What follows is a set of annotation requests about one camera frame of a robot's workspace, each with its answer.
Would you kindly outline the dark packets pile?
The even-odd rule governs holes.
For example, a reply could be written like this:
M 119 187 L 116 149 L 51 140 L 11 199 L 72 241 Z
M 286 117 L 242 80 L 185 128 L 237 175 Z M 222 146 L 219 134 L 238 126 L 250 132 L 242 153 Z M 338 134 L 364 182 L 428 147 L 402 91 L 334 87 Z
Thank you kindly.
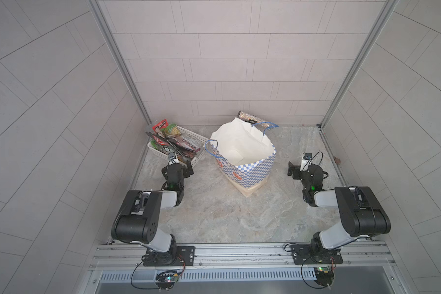
M 175 158 L 180 162 L 186 163 L 192 162 L 196 155 L 200 152 L 200 149 L 195 145 L 186 144 L 183 141 L 179 141 L 176 137 L 165 138 L 159 134 L 152 132 L 145 132 L 151 139 L 150 146 L 158 152 L 165 155 L 173 153 Z

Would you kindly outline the white perforated plastic basket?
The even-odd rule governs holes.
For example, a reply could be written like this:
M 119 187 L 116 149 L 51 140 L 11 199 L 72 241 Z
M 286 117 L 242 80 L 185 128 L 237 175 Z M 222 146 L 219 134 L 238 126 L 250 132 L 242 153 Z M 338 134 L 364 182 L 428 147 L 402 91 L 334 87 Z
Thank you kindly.
M 159 134 L 162 137 L 164 137 L 164 135 L 162 134 L 161 130 L 153 131 L 151 127 L 152 127 L 152 125 L 146 127 L 145 131 L 146 132 L 156 133 L 156 134 Z M 204 149 L 203 146 L 204 146 L 204 144 L 206 143 L 206 141 L 208 139 L 203 137 L 203 136 L 201 136 L 201 135 L 196 134 L 195 132 L 192 132 L 192 131 L 190 131 L 188 129 L 185 129 L 183 127 L 178 126 L 178 128 L 181 131 L 181 135 L 176 137 L 179 141 L 183 141 L 186 144 L 195 145 L 195 146 L 197 146 L 197 148 L 200 149 L 200 152 L 196 155 L 195 159 L 191 162 L 192 166 L 194 167 L 196 165 L 196 163 L 198 163 L 200 157 L 203 156 L 203 154 L 205 152 L 205 149 Z M 158 156 L 159 158 L 164 159 L 164 160 L 168 160 L 168 156 L 167 155 L 165 155 L 165 154 L 163 154 L 161 152 L 156 151 L 155 149 L 153 149 L 150 146 L 150 141 L 147 144 L 147 147 L 149 148 L 149 150 L 151 150 L 151 152 L 153 154 L 155 154 L 156 156 Z

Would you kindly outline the green condiment packet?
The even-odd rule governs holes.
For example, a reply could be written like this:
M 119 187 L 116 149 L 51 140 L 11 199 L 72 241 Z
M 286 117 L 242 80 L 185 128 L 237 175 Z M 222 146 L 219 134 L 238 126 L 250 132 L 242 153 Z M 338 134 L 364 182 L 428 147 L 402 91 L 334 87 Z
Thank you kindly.
M 173 138 L 181 135 L 181 131 L 176 124 L 169 124 L 167 127 L 161 129 L 165 138 Z

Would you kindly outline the red condiment packet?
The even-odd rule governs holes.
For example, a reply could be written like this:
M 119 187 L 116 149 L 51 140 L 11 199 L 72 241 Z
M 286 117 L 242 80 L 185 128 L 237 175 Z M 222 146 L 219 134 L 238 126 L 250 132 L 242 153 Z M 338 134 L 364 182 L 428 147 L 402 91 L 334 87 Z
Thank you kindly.
M 169 123 L 166 119 L 160 120 L 160 121 L 156 121 L 154 122 L 154 124 L 152 125 L 152 130 L 153 131 L 159 131 L 161 129 L 166 129 L 169 126 Z

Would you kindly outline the blue checkered paper bag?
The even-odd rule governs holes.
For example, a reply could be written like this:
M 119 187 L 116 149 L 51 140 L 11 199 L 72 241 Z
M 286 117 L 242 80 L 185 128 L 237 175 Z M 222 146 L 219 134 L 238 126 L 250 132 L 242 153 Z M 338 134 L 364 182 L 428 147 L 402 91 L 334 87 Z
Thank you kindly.
M 213 132 L 204 144 L 219 170 L 245 197 L 250 197 L 268 181 L 276 147 L 267 131 L 277 127 L 271 122 L 252 124 L 234 118 Z

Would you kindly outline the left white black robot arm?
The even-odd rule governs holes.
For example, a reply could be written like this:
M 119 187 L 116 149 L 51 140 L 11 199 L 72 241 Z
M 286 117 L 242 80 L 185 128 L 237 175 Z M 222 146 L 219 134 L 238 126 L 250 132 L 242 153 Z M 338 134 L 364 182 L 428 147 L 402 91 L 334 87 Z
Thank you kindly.
M 172 262 L 176 256 L 176 238 L 159 228 L 163 209 L 177 207 L 184 197 L 184 180 L 194 174 L 191 162 L 170 163 L 162 169 L 166 182 L 160 190 L 127 192 L 111 228 L 113 240 L 140 244 L 157 260 Z

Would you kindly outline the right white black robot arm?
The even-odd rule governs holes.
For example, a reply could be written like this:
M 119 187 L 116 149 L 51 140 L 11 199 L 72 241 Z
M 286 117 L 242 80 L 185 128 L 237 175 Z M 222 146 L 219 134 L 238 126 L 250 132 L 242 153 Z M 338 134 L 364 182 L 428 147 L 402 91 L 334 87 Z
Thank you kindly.
M 359 238 L 388 234 L 390 218 L 370 187 L 349 186 L 325 190 L 323 180 L 328 173 L 316 164 L 304 166 L 288 163 L 287 174 L 303 185 L 303 200 L 311 207 L 337 208 L 340 221 L 327 230 L 317 232 L 311 240 L 310 253 L 318 256 L 337 251 Z

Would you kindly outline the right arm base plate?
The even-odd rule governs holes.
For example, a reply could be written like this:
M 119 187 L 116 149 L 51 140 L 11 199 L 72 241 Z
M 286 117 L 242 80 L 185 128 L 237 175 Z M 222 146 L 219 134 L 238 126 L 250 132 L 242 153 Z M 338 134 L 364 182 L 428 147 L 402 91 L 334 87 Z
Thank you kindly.
M 339 249 L 314 249 L 310 244 L 289 243 L 284 246 L 291 253 L 295 265 L 340 265 L 343 257 Z

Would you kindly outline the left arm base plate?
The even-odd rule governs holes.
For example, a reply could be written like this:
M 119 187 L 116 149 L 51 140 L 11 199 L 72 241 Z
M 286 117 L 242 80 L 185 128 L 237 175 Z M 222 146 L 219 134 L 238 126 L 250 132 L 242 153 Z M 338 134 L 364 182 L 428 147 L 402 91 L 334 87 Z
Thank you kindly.
M 194 264 L 195 246 L 177 246 L 168 252 L 147 249 L 143 258 L 144 267 L 190 267 Z

